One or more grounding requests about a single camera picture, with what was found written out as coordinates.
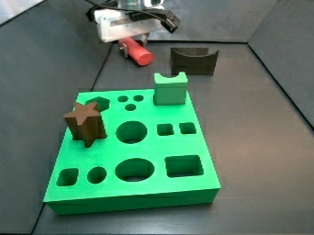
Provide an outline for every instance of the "star-shaped block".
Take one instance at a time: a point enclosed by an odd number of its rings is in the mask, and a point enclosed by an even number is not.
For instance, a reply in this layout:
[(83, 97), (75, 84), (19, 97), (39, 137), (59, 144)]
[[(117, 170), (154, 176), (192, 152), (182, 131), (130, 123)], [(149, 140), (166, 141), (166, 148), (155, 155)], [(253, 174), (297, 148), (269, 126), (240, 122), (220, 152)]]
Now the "star-shaped block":
[(74, 140), (83, 140), (90, 148), (95, 139), (107, 138), (98, 102), (89, 105), (75, 103), (75, 110), (65, 114)]

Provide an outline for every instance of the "green shape sorter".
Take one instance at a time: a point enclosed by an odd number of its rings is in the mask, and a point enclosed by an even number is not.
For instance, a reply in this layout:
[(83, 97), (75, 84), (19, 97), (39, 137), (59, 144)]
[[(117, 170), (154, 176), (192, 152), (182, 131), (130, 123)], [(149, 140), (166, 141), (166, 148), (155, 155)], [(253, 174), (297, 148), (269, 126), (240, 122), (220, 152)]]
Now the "green shape sorter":
[(79, 103), (98, 101), (109, 137), (85, 148), (67, 129), (45, 197), (58, 215), (214, 201), (221, 185), (190, 96), (155, 106), (154, 94), (79, 94)]

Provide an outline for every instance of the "small circular hole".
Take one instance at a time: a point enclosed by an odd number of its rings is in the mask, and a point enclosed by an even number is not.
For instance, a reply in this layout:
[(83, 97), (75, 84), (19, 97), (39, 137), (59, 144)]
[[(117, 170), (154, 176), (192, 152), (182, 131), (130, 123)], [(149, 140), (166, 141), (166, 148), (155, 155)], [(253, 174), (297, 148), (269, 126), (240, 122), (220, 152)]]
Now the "small circular hole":
[(142, 95), (135, 95), (134, 100), (138, 101), (138, 102), (143, 101), (143, 96)]
[(107, 173), (106, 173), (105, 168), (103, 167), (95, 167), (87, 175), (87, 180), (93, 184), (99, 184), (101, 182), (103, 182), (106, 176), (107, 176)]
[(127, 110), (127, 111), (134, 111), (135, 109), (137, 109), (137, 106), (133, 105), (133, 104), (130, 104), (130, 105), (126, 106), (126, 110)]
[(119, 102), (126, 102), (127, 100), (129, 100), (129, 98), (125, 95), (119, 96), (119, 98), (118, 98)]

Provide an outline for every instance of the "red block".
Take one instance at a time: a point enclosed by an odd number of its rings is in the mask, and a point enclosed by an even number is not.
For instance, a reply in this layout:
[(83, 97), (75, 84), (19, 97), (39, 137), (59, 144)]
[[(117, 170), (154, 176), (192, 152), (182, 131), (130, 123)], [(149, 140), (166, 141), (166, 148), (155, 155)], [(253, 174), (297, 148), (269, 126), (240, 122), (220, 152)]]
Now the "red block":
[(153, 62), (154, 54), (133, 38), (121, 39), (122, 44), (127, 45), (127, 54), (141, 66)]

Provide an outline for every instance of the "dark brown arch block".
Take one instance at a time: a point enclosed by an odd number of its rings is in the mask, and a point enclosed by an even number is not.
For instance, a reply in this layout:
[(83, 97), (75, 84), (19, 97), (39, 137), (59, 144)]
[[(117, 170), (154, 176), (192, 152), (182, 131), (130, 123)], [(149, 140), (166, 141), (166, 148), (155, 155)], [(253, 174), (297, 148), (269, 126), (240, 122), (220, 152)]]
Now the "dark brown arch block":
[(209, 53), (209, 48), (172, 48), (173, 75), (214, 75), (220, 50)]

